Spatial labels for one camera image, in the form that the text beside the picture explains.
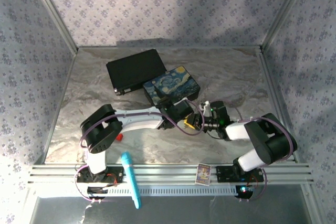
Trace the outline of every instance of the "pen cap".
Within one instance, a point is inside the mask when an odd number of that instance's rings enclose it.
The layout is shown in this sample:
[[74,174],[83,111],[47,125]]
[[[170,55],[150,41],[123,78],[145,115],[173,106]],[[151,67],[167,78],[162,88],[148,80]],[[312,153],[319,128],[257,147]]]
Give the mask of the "pen cap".
[[129,152],[124,152],[123,154],[121,154],[121,164],[122,165],[132,164],[132,158]]

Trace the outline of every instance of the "red object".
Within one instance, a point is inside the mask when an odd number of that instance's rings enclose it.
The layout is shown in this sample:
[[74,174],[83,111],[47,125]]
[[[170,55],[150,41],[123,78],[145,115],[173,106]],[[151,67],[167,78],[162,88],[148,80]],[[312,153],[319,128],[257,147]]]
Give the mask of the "red object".
[[121,141],[123,137],[124,137],[123,134],[119,134],[115,139]]

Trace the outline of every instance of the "starry night box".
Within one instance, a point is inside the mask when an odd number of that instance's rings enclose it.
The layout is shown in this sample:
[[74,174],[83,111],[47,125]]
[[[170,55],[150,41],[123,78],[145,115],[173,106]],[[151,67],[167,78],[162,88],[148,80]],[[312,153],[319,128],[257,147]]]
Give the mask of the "starry night box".
[[173,103],[185,97],[191,101],[195,100],[201,89],[183,66],[146,82],[143,87],[146,97],[153,106],[164,97],[168,97]]

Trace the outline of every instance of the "patterned wall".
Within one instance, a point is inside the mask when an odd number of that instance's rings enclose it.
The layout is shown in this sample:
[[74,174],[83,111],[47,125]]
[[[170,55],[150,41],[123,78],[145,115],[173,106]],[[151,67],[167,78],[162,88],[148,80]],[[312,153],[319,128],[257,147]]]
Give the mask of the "patterned wall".
[[261,44],[284,0],[53,0],[77,46]]
[[336,223],[336,0],[297,0],[267,52],[330,223]]
[[40,0],[0,0],[0,223],[20,214],[72,59]]

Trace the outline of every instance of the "trading card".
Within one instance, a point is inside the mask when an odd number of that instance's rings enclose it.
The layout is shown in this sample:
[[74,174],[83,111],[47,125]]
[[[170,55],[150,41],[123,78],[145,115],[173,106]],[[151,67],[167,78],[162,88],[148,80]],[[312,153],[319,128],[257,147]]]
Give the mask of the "trading card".
[[209,186],[210,185],[211,166],[198,164],[196,172],[195,184]]

